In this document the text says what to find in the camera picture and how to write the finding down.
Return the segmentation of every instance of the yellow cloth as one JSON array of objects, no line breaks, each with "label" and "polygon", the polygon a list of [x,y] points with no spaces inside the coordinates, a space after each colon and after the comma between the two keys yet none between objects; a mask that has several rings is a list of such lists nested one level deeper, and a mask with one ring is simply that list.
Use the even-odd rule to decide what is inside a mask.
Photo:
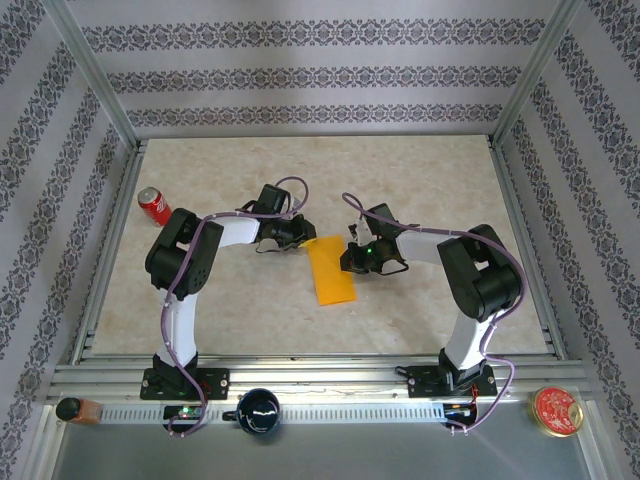
[{"label": "yellow cloth", "polygon": [[340,270],[340,256],[346,250],[340,235],[316,238],[304,244],[309,251],[316,295],[320,305],[353,302],[356,287],[350,272]]}]

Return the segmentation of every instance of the coca-cola can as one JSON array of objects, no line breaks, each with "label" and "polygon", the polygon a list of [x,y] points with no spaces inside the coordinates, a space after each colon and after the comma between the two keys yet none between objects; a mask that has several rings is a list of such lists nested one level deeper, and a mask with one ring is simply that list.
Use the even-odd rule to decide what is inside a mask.
[{"label": "coca-cola can", "polygon": [[138,194],[138,205],[158,227],[164,227],[171,216],[171,208],[157,188],[147,187]]}]

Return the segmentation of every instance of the patterned wallpaper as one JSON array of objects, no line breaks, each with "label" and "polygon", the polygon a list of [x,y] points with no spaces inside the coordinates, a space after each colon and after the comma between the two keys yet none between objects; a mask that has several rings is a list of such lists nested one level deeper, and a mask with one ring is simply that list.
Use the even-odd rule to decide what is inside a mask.
[{"label": "patterned wallpaper", "polygon": [[639,20],[628,0],[584,3],[503,148],[564,339],[600,387],[625,478],[640,478]]},{"label": "patterned wallpaper", "polygon": [[126,151],[36,0],[2,0],[0,479],[19,478],[79,324]]},{"label": "patterned wallpaper", "polygon": [[166,137],[491,133],[556,3],[69,6],[138,134]]}]

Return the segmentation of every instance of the black mug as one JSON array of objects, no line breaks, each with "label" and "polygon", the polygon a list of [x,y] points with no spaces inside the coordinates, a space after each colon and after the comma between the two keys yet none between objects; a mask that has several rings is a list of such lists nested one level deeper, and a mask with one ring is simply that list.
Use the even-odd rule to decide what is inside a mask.
[{"label": "black mug", "polygon": [[222,420],[238,422],[250,435],[265,435],[280,423],[280,402],[264,388],[254,388],[245,393],[235,411],[224,412]]}]

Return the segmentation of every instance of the round tin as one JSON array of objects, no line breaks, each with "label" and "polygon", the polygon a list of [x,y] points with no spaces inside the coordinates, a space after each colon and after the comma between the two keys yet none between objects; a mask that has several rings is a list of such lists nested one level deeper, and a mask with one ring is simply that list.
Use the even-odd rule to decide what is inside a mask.
[{"label": "round tin", "polygon": [[584,419],[582,407],[575,397],[558,387],[541,388],[532,394],[527,410],[536,425],[554,437],[575,434]]}]

